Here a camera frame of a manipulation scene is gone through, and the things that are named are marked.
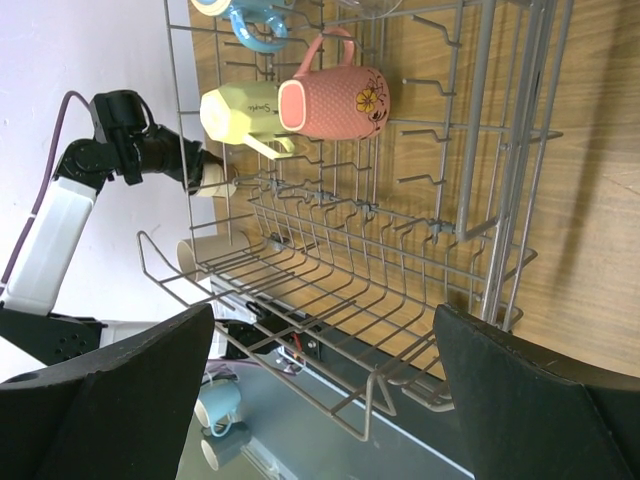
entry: yellow mug handle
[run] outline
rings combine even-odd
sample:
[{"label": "yellow mug handle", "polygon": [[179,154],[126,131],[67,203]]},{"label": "yellow mug handle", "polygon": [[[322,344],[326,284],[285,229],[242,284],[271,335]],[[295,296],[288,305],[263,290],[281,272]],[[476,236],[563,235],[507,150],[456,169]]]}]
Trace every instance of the yellow mug handle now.
[{"label": "yellow mug handle", "polygon": [[272,138],[271,137],[270,139],[273,139],[273,140],[276,140],[276,141],[280,142],[280,144],[282,144],[282,146],[285,148],[286,152],[284,152],[284,153],[276,152],[269,145],[261,142],[256,137],[254,137],[253,135],[250,135],[248,133],[245,134],[245,136],[243,137],[242,141],[243,141],[243,143],[245,145],[253,148],[258,153],[264,155],[265,157],[269,158],[270,160],[275,160],[276,158],[288,157],[290,155],[290,153],[293,152],[293,149],[295,148],[295,145],[293,144],[293,142],[291,141],[290,138],[287,138],[287,137]]}]

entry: dishwasher rack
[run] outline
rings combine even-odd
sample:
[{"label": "dishwasher rack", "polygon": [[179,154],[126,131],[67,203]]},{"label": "dishwasher rack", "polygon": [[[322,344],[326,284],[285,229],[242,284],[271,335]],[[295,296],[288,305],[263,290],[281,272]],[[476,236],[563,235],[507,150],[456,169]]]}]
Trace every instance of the dishwasher rack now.
[{"label": "dishwasher rack", "polygon": [[[308,45],[313,35],[335,25],[351,32],[361,64],[385,74],[393,64],[390,36],[398,28],[406,30],[407,24],[399,22],[411,22],[422,29],[418,34],[430,35],[431,43],[440,42],[438,54],[447,56],[448,69],[441,79],[402,76],[396,88],[411,89],[416,105],[427,97],[441,102],[441,118],[431,119],[422,111],[397,116],[392,107],[389,124],[375,139],[322,142],[292,134],[302,153],[275,161],[243,147],[222,146],[228,181],[218,185],[233,183],[238,191],[248,192],[251,208],[248,213],[237,210],[227,200],[223,209],[212,211],[210,221],[192,222],[191,233],[224,226],[233,245],[237,228],[253,222],[262,238],[248,248],[198,262],[199,270],[212,275],[212,292],[187,278],[193,272],[180,272],[148,234],[140,232],[138,242],[145,274],[183,305],[240,296],[286,320],[290,327],[281,332],[260,327],[267,338],[250,347],[229,341],[354,436],[367,440],[374,407],[395,414],[389,385],[431,410],[453,408],[446,380],[435,375],[441,366],[430,321],[437,304],[462,304],[504,330],[511,330],[523,315],[515,300],[522,271],[537,256],[527,238],[542,160],[547,142],[562,136],[550,129],[550,121],[573,1],[449,0],[412,8],[405,0],[388,16],[372,20],[354,17],[331,0],[324,2],[298,0],[291,11],[272,7],[288,13],[287,46],[277,54],[253,54],[253,61],[239,61],[234,52],[240,45],[228,22],[203,17],[205,26],[173,25],[165,0],[181,134],[183,117],[194,112],[180,106],[172,38],[178,30],[211,35],[219,85],[225,69],[251,72],[256,80],[290,78],[297,65],[287,56],[290,47]],[[465,18],[473,20],[470,28]],[[509,35],[503,35],[509,37],[508,49],[498,54],[497,18],[511,25]],[[259,30],[262,27],[253,28],[271,38],[269,31]],[[466,77],[459,63],[462,52],[471,52]],[[325,49],[317,67],[335,64],[339,57],[339,48]],[[494,76],[503,82],[495,108],[489,105],[487,87],[492,72],[500,72]],[[489,108],[497,113],[487,114]],[[437,155],[429,160],[422,147],[408,148],[420,171],[393,178],[391,184],[394,153],[404,148],[402,142],[415,139],[418,145],[429,142]],[[232,166],[241,174],[234,177]],[[428,214],[415,214],[410,205],[389,200],[394,188],[418,188],[428,199]],[[150,273],[150,254],[163,259],[169,276]],[[177,295],[171,287],[177,280],[191,282],[203,298],[192,302]],[[293,297],[298,299],[295,305]],[[276,303],[293,310],[283,313]],[[308,316],[294,320],[297,312]],[[336,337],[336,331],[346,335]],[[283,337],[291,332],[304,333],[314,339],[310,342],[339,354],[365,372],[366,382],[354,385],[340,371],[289,345]],[[345,392],[344,399],[323,403],[252,353],[272,341],[330,379]],[[374,355],[380,350],[389,353],[382,363]],[[341,415],[353,403],[364,406],[362,423]]]}]

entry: pink mug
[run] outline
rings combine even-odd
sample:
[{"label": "pink mug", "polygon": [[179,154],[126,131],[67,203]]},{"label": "pink mug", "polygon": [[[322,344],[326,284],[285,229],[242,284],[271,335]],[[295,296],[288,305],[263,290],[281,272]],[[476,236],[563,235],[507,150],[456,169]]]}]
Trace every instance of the pink mug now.
[{"label": "pink mug", "polygon": [[323,140],[371,138],[380,133],[389,118],[389,86],[371,67],[352,65],[355,45],[343,28],[324,33],[344,38],[344,58],[334,68],[310,71],[313,56],[325,37],[319,35],[309,47],[292,80],[278,91],[282,126],[290,132]]}]

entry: yellow mug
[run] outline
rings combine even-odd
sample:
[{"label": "yellow mug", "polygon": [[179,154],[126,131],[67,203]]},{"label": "yellow mug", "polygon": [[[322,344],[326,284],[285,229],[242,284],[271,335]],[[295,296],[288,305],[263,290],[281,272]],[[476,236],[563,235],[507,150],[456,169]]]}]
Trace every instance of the yellow mug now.
[{"label": "yellow mug", "polygon": [[[200,103],[200,121],[207,135],[230,145],[245,144],[271,160],[289,156],[295,145],[278,115],[278,85],[275,82],[234,82],[205,93]],[[267,142],[279,142],[286,153]]]}]

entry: wooden floor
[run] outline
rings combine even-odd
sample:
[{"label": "wooden floor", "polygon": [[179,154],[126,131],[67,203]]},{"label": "wooden floor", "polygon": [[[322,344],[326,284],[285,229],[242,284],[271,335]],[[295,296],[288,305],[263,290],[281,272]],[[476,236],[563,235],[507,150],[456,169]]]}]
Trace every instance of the wooden floor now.
[{"label": "wooden floor", "polygon": [[[508,11],[502,13],[497,12],[496,28],[502,28],[499,38],[506,42],[513,27]],[[448,21],[437,14],[429,18]],[[465,21],[463,32],[468,33],[468,42],[473,42],[477,20],[478,15],[470,15]],[[194,25],[208,27],[207,22],[210,20],[192,11]],[[577,359],[636,376],[640,376],[640,253],[636,247],[636,235],[640,233],[640,135],[636,132],[640,125],[639,24],[640,2],[636,1],[580,0],[574,8],[552,122],[553,128],[565,135],[547,147],[529,239],[529,245],[540,256],[523,275],[517,303],[525,316],[515,332]],[[424,31],[417,30],[411,22],[396,22],[389,28],[388,35],[393,40],[385,73],[391,72],[388,78],[392,89],[398,87],[400,78],[420,76],[424,71],[431,78],[446,80],[448,61],[447,56],[441,55],[441,37],[425,37]],[[216,55],[210,35],[196,33],[193,38],[199,85],[205,92],[218,85]],[[291,50],[287,60],[299,61],[304,46]],[[464,52],[460,70],[470,71],[473,57]],[[236,48],[233,55],[238,61],[253,59],[243,49]],[[498,97],[504,89],[501,82],[506,78],[507,55],[500,42],[492,44],[490,85]],[[394,65],[402,65],[403,70],[397,71]],[[254,75],[247,72],[225,71],[223,82]],[[459,84],[454,105],[461,107],[454,107],[454,116],[466,113],[464,98],[469,87],[469,83]],[[394,117],[416,109],[429,111],[436,118],[442,116],[444,103],[441,99],[432,102],[432,98],[435,97],[421,95],[420,90],[400,95]],[[483,120],[492,121],[498,114],[498,110],[489,112]],[[388,128],[384,138],[396,138],[396,127]],[[463,136],[453,138],[452,150],[459,151],[463,141]],[[412,142],[396,145],[395,163],[381,169],[379,200],[390,208],[410,205],[411,214],[415,215],[432,209],[424,185],[400,188],[394,180],[424,173],[425,167],[426,171],[437,168],[439,146],[428,139]],[[215,150],[219,146],[212,143],[209,147]],[[424,160],[418,165],[403,160],[405,152],[416,149],[424,151],[426,157],[433,156],[435,163]],[[455,173],[457,164],[453,165]],[[241,173],[249,172],[249,167],[244,172],[243,168],[240,167]],[[286,173],[287,178],[306,175],[299,169]],[[482,178],[473,197],[478,205],[473,209],[474,215],[480,215],[486,203],[483,182],[488,176]],[[452,188],[447,190],[445,217],[455,217],[455,186],[454,179]],[[234,196],[236,213],[249,211],[246,205],[243,207],[247,194],[239,191]],[[462,252],[460,257],[464,259],[466,253]]]}]

